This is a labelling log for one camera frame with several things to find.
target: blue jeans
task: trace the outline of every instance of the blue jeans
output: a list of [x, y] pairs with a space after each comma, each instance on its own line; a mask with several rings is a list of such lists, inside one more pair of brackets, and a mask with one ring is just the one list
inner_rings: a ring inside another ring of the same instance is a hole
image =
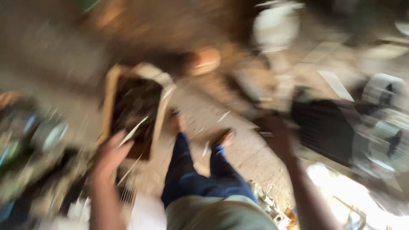
[[172, 201], [188, 195], [214, 197], [243, 195], [257, 202], [250, 185], [226, 160], [224, 150], [219, 144], [211, 147], [210, 174], [207, 178], [196, 172], [186, 134], [178, 133], [161, 196], [165, 208]]

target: hand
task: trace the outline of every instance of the hand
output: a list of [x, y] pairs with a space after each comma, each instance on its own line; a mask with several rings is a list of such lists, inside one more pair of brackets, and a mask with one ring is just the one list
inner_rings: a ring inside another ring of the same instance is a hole
[[261, 136], [285, 165], [292, 164], [297, 160], [294, 154], [295, 143], [292, 140], [291, 132], [281, 118], [266, 116], [257, 121], [257, 125], [263, 131], [272, 133], [272, 136]]
[[124, 130], [116, 133], [107, 143], [100, 146], [97, 150], [97, 162], [93, 171], [93, 176], [109, 178], [112, 172], [125, 159], [134, 142], [128, 141], [126, 144], [119, 146], [125, 138]]

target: gray shirt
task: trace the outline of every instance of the gray shirt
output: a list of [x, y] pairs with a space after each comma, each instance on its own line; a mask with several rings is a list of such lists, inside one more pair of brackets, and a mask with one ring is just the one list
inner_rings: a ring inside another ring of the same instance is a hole
[[270, 216], [250, 198], [184, 196], [165, 210], [168, 230], [277, 230]]

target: foot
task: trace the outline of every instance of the foot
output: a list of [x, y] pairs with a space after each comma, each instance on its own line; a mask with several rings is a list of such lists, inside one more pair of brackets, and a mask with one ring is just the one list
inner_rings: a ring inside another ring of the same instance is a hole
[[230, 129], [215, 144], [220, 144], [224, 148], [231, 145], [235, 139], [236, 134], [232, 129]]
[[174, 111], [172, 113], [171, 125], [176, 133], [183, 133], [186, 131], [186, 121], [181, 112]]

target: leg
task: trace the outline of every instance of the leg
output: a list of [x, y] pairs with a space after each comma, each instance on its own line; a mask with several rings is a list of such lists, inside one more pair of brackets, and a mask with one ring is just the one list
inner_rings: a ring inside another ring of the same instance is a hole
[[213, 178], [241, 178], [238, 172], [226, 160], [223, 146], [220, 144], [211, 147], [210, 174]]
[[190, 155], [189, 143], [185, 133], [178, 133], [173, 147], [172, 159], [166, 174], [165, 183], [177, 180], [182, 175], [196, 172]]
[[184, 133], [186, 124], [181, 114], [175, 114], [172, 124], [178, 132], [172, 159], [165, 178], [165, 187], [161, 196], [165, 208], [180, 197], [188, 195], [205, 196], [216, 186], [213, 180], [199, 175], [193, 167], [189, 143]]
[[246, 196], [255, 202], [250, 185], [244, 178], [230, 165], [224, 156], [224, 146], [233, 143], [235, 134], [233, 131], [228, 131], [220, 140], [212, 146], [210, 156], [210, 173], [211, 178], [221, 184], [223, 189], [215, 190], [217, 194], [213, 196], [228, 197], [231, 195]]

